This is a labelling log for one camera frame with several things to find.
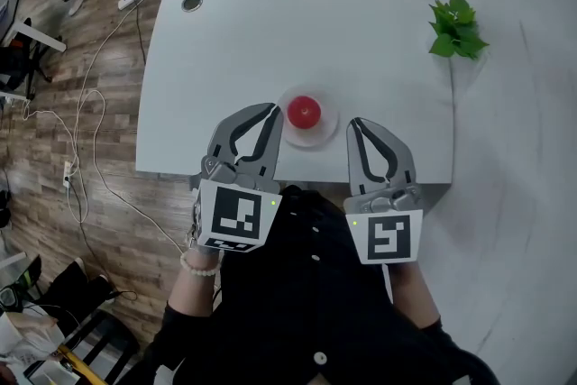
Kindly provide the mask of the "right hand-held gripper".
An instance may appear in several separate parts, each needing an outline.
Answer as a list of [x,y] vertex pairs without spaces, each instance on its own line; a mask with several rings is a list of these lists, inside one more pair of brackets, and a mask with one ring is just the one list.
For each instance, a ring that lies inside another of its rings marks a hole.
[[[384,173],[371,171],[364,139],[388,163]],[[346,141],[354,197],[346,198],[343,206],[361,263],[415,261],[424,211],[411,150],[389,129],[361,117],[348,124]]]

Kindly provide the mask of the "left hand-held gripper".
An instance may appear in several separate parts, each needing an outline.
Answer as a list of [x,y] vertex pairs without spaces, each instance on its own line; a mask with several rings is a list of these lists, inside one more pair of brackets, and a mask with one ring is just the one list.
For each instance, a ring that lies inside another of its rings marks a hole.
[[[236,163],[236,142],[264,120],[252,155]],[[284,116],[278,105],[249,105],[215,128],[193,180],[197,192],[189,241],[225,252],[250,252],[265,244],[281,196],[273,177]]]

